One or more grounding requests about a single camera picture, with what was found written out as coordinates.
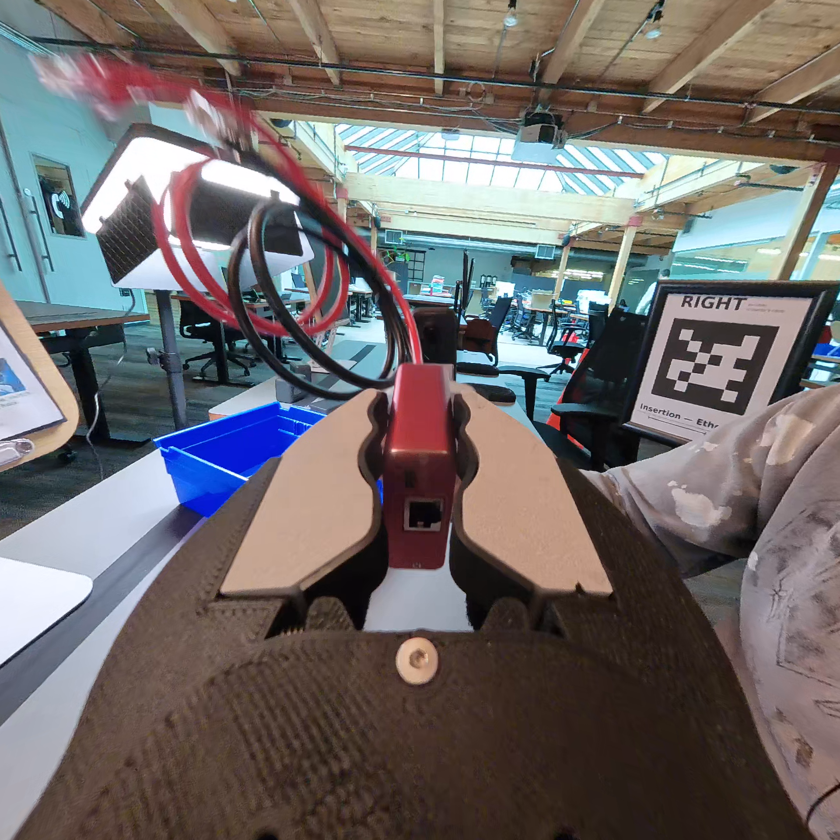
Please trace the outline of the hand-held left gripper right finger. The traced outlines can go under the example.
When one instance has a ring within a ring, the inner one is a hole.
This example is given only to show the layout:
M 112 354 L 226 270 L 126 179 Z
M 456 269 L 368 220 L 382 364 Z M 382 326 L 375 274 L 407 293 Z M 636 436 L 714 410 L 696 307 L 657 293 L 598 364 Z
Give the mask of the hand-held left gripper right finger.
M 564 473 L 529 420 L 453 384 L 460 484 L 449 569 L 468 599 L 550 599 L 613 586 Z

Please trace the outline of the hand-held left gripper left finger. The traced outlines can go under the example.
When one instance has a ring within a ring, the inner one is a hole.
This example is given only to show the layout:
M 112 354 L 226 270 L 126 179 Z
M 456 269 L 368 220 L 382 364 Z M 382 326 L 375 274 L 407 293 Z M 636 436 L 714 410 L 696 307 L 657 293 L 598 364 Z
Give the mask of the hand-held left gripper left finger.
M 373 542 L 388 408 L 384 392 L 365 390 L 286 450 L 220 595 L 302 595 Z

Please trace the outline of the red metal ethernet adapter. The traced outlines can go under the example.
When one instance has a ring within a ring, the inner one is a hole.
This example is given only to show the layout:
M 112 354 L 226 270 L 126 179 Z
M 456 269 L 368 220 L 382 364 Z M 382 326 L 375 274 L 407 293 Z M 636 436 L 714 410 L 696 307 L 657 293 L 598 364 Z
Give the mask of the red metal ethernet adapter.
M 451 364 L 403 364 L 384 440 L 382 511 L 391 570 L 443 567 L 454 505 Z

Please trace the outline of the blue plastic storage bin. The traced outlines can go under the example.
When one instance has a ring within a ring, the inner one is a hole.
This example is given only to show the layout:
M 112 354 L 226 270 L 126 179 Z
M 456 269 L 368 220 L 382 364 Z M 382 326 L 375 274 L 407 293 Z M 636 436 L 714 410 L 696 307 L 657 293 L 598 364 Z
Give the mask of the blue plastic storage bin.
M 184 506 L 210 518 L 272 459 L 278 459 L 326 415 L 305 406 L 278 402 L 226 416 L 159 437 L 155 444 Z M 380 501 L 377 486 L 362 490 L 362 501 L 342 502 L 337 487 L 316 497 L 314 467 L 305 468 L 305 489 L 267 492 L 262 508 L 273 504 L 284 521 L 316 521 L 333 516 L 369 518 Z

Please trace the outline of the person's right forearm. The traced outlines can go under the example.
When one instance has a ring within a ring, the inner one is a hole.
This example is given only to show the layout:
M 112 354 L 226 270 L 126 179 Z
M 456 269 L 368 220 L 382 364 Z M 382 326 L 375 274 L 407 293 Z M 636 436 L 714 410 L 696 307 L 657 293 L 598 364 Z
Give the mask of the person's right forearm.
M 685 444 L 582 472 L 684 576 L 838 526 L 839 388 L 800 392 Z

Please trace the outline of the white side table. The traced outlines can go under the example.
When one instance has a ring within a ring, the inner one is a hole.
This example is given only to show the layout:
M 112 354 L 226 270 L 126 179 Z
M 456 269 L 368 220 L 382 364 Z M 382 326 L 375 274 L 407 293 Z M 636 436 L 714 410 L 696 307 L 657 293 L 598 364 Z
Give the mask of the white side table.
M 340 339 L 329 352 L 331 357 L 339 361 L 355 361 L 354 371 L 368 377 L 380 377 L 385 362 L 386 347 L 383 342 L 365 340 Z M 333 374 L 319 374 L 312 376 L 313 381 L 330 392 L 347 392 L 350 385 L 342 383 Z M 223 417 L 253 410 L 257 407 L 273 403 L 277 399 L 277 389 L 274 379 L 268 379 L 248 388 L 219 403 L 208 411 L 209 419 L 214 421 Z

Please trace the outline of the grey device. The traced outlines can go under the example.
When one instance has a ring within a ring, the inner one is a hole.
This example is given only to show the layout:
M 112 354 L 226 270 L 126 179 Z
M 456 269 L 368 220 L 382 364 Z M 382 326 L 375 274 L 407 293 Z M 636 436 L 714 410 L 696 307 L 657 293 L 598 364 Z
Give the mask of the grey device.
M 283 376 L 276 378 L 276 400 L 279 403 L 294 404 L 309 398 L 310 391 L 301 382 L 310 385 L 312 383 L 312 368 L 309 363 L 292 362 L 285 367 L 285 371 L 291 376 L 292 381 Z

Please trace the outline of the black light stand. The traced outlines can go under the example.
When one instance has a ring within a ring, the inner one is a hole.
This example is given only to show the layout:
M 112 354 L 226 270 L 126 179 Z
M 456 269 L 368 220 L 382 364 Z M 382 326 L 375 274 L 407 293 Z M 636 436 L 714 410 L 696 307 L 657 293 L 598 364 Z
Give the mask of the black light stand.
M 168 290 L 153 290 L 161 328 L 162 349 L 154 350 L 150 359 L 166 375 L 174 428 L 180 431 L 188 426 L 183 362 L 177 347 L 172 294 Z

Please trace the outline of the ceiling projector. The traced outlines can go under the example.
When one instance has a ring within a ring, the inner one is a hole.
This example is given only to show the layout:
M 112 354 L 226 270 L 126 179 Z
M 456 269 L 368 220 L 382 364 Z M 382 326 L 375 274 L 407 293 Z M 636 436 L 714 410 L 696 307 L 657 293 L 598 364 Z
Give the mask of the ceiling projector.
M 550 111 L 527 111 L 510 152 L 511 161 L 556 165 L 568 136 L 560 115 Z

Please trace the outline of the printed tag sign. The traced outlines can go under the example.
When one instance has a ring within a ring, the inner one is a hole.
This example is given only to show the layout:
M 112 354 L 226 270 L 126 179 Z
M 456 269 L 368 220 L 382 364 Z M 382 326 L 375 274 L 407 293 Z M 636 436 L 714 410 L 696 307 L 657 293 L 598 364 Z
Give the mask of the printed tag sign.
M 662 280 L 623 428 L 679 446 L 798 392 L 838 283 Z

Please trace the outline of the brown office desk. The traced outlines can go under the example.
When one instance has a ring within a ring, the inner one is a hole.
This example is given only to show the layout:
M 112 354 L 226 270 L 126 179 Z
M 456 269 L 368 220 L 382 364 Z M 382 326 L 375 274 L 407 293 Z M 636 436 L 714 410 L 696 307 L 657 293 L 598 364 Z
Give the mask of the brown office desk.
M 17 301 L 29 325 L 49 354 L 64 354 L 74 375 L 82 415 L 95 445 L 114 448 L 139 448 L 151 440 L 111 435 L 102 407 L 97 407 L 99 382 L 91 358 L 92 349 L 125 343 L 125 326 L 146 323 L 146 312 L 110 310 Z

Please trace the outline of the person's torso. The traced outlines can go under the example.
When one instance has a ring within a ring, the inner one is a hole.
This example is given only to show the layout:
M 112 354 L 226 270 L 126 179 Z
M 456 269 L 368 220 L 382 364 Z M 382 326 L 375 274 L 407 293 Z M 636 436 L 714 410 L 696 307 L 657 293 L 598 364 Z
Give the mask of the person's torso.
M 717 626 L 761 743 L 816 838 L 839 837 L 838 511 L 766 528 Z

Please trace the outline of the studio light panel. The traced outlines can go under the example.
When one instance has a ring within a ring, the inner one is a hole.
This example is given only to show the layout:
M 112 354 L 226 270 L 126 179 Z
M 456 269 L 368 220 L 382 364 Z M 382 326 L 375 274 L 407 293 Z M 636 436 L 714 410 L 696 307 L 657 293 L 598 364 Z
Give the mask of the studio light panel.
M 314 252 L 302 230 L 299 198 L 276 178 L 243 166 L 208 143 L 149 123 L 129 127 L 81 205 L 81 221 L 94 235 L 118 289 L 178 291 L 154 235 L 152 203 L 162 203 L 174 256 L 204 292 L 175 236 L 172 203 L 164 191 L 174 173 L 208 159 L 192 195 L 193 242 L 209 274 L 222 284 L 230 245 L 255 207 L 274 198 L 280 209 L 266 225 L 269 274 L 278 277 L 308 263 Z

